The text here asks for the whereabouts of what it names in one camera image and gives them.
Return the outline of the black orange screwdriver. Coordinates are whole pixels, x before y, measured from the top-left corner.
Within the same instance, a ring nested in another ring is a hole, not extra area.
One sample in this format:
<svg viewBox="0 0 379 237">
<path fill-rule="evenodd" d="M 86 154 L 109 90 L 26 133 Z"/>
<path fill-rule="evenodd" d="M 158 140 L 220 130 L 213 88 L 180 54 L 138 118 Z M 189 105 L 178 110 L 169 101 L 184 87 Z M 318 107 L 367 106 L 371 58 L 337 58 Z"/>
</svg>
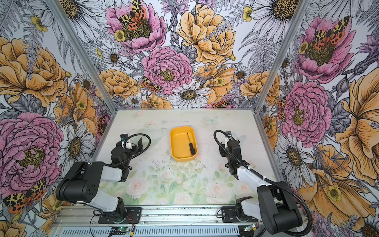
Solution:
<svg viewBox="0 0 379 237">
<path fill-rule="evenodd" d="M 195 148 L 193 146 L 193 143 L 191 142 L 191 138 L 190 138 L 189 133 L 187 132 L 186 134 L 187 134 L 187 138 L 189 140 L 190 153 L 191 153 L 192 156 L 194 156 L 196 154 Z"/>
</svg>

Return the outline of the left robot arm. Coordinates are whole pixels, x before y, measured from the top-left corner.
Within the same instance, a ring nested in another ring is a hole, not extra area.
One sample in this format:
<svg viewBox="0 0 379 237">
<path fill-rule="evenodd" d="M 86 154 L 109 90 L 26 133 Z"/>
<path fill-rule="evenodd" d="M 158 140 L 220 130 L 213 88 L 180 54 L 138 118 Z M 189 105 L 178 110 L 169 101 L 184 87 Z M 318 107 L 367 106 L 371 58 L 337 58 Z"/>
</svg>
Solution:
<svg viewBox="0 0 379 237">
<path fill-rule="evenodd" d="M 56 190 L 60 201 L 85 203 L 102 211 L 103 216 L 114 222 L 126 218 L 122 198 L 112 196 L 102 190 L 101 182 L 125 182 L 129 175 L 129 164 L 136 147 L 117 146 L 111 151 L 110 165 L 104 162 L 76 162 L 62 179 Z"/>
</svg>

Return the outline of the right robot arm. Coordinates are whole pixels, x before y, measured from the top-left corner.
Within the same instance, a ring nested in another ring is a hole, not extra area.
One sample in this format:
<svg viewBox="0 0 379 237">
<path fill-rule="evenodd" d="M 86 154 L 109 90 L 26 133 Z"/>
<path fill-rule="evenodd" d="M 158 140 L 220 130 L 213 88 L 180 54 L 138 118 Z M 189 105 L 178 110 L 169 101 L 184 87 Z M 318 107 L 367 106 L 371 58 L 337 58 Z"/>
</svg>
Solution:
<svg viewBox="0 0 379 237">
<path fill-rule="evenodd" d="M 304 236 L 302 232 L 292 231 L 303 225 L 294 194 L 284 182 L 269 183 L 264 176 L 254 171 L 250 164 L 242 159 L 240 142 L 230 138 L 219 148 L 222 157 L 226 157 L 226 168 L 237 180 L 249 188 L 255 189 L 257 198 L 251 196 L 237 199 L 234 214 L 230 215 L 239 222 L 261 221 L 270 234 L 284 232 L 290 236 Z"/>
</svg>

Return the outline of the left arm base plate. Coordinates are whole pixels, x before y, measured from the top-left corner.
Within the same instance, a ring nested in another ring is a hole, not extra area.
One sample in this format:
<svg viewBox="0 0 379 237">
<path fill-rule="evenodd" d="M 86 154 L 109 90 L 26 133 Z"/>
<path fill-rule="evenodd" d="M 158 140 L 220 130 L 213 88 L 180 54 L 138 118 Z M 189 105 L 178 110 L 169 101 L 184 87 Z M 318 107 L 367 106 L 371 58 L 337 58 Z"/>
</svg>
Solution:
<svg viewBox="0 0 379 237">
<path fill-rule="evenodd" d="M 104 212 L 100 215 L 99 224 L 139 224 L 141 207 L 125 207 L 121 212 Z"/>
</svg>

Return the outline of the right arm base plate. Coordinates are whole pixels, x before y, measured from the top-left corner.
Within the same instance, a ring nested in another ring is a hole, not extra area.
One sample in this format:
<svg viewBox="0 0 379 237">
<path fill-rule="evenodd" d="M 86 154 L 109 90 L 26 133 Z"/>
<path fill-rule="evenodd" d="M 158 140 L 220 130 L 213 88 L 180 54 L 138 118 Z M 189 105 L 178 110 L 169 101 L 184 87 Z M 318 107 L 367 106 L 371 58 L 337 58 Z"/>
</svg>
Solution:
<svg viewBox="0 0 379 237">
<path fill-rule="evenodd" d="M 247 216 L 242 212 L 242 209 L 235 206 L 221 207 L 221 218 L 223 223 L 253 223 L 258 222 L 258 219 Z"/>
</svg>

